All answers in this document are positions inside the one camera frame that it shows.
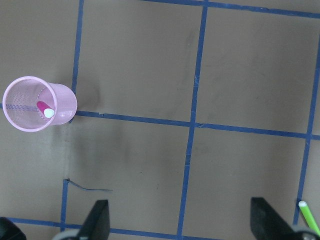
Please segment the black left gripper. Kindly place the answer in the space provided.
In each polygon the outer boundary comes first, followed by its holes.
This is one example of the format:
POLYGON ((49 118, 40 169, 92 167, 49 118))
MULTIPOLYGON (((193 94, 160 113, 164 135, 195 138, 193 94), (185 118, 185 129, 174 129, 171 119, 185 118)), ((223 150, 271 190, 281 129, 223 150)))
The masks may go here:
POLYGON ((9 219, 0 218, 0 240, 26 240, 26 235, 9 219))

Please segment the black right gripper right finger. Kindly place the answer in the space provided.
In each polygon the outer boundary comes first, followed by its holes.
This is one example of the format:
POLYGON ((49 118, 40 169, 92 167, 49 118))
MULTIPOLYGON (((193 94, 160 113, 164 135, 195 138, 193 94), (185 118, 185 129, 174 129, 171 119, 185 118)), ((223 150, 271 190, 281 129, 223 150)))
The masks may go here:
POLYGON ((296 234, 263 197, 250 200, 250 230, 256 240, 290 240, 296 234))

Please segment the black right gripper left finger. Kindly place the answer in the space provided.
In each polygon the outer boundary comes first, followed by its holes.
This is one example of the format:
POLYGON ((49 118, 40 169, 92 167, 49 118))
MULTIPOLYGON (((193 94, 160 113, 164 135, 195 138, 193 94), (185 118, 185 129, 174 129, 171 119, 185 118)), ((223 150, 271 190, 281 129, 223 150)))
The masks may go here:
POLYGON ((76 235, 77 240, 107 240, 110 235, 109 201, 97 200, 76 235))

